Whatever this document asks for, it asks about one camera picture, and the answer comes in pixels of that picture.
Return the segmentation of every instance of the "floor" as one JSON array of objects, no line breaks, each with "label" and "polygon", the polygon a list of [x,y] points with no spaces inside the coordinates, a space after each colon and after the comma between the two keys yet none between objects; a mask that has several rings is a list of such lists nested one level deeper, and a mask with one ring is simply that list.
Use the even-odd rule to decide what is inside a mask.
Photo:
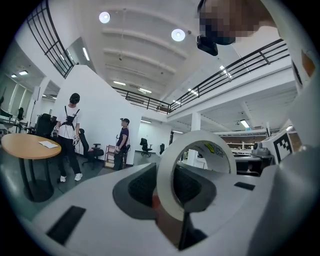
[{"label": "floor", "polygon": [[[24,216],[28,220],[32,221],[35,215],[41,211],[45,206],[53,202],[58,197],[62,196],[75,186],[80,183],[94,178],[99,175],[105,175],[112,173],[113,170],[109,168],[102,168],[101,163],[96,163],[94,170],[91,170],[91,165],[81,163],[85,162],[86,159],[78,156],[78,162],[80,165],[83,177],[80,181],[74,180],[74,172],[70,168],[69,164],[65,162],[65,170],[67,172],[67,178],[65,183],[58,183],[57,180],[60,178],[60,172],[57,166],[57,159],[51,158],[49,162],[49,173],[51,178],[51,183],[54,188],[53,196],[44,202],[32,202],[28,200],[24,193],[24,184],[21,177],[20,166],[18,158],[7,154],[0,146],[0,179],[2,183],[2,188],[6,191],[7,197],[11,203],[11,206],[18,215]],[[134,154],[134,165],[142,165],[147,163],[159,163],[160,157],[156,154],[151,154],[151,157],[141,156],[140,152],[135,152]],[[34,160],[33,168],[35,178],[39,180],[45,180],[44,172],[44,161]],[[31,180],[28,161],[25,161],[25,169],[28,180]]]}]

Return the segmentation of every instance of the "man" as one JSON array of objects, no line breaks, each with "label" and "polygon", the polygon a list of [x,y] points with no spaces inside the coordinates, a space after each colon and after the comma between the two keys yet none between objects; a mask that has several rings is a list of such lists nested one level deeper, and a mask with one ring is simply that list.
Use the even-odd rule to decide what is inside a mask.
[{"label": "man", "polygon": [[119,140],[116,143],[115,151],[114,151],[114,167],[115,171],[122,170],[123,168],[123,156],[124,151],[126,149],[127,141],[129,139],[129,129],[128,125],[130,123],[128,118],[121,118],[121,132],[119,136]]},{"label": "man", "polygon": [[80,109],[77,108],[77,104],[80,101],[80,95],[74,93],[71,95],[69,104],[61,109],[56,127],[58,131],[57,143],[61,146],[61,153],[58,156],[58,167],[61,173],[60,182],[66,182],[67,173],[64,167],[63,157],[66,154],[69,158],[70,165],[75,174],[75,181],[80,181],[82,173],[80,171],[79,163],[77,160],[75,145],[80,141],[79,129],[80,129]]}]

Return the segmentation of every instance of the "staircase railing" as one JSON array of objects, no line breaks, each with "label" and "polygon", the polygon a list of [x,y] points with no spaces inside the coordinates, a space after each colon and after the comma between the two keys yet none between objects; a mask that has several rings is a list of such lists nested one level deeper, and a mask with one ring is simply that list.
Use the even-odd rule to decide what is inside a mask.
[{"label": "staircase railing", "polygon": [[112,88],[115,89],[121,96],[125,97],[125,99],[129,101],[132,105],[139,106],[147,110],[160,112],[166,115],[170,113],[170,104],[166,102],[148,96],[144,96],[139,93],[131,92],[125,89],[120,89],[116,87]]}]

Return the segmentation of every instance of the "round wooden table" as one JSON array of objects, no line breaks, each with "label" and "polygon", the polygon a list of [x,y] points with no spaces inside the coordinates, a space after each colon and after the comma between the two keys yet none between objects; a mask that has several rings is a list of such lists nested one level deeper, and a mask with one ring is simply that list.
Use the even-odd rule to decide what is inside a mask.
[{"label": "round wooden table", "polygon": [[[49,141],[58,147],[47,148],[39,142]],[[19,158],[20,171],[24,183],[24,192],[26,196],[34,202],[43,202],[48,200],[54,193],[50,180],[48,159],[58,155],[61,152],[61,146],[53,140],[39,137],[31,134],[11,133],[2,137],[1,144],[3,149],[10,155]],[[29,161],[31,181],[28,181],[25,159]],[[36,179],[34,173],[33,160],[44,159],[45,179]]]}]

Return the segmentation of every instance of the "tape roll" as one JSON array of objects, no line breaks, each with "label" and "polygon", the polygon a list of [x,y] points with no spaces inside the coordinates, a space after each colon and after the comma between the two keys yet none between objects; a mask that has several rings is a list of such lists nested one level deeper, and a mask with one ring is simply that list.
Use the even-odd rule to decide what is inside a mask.
[{"label": "tape roll", "polygon": [[184,209],[174,191],[174,170],[182,153],[189,149],[198,151],[203,156],[208,170],[237,174],[235,157],[227,143],[218,135],[209,131],[195,130],[176,139],[162,154],[157,170],[156,186],[163,208],[180,221],[184,219]]}]

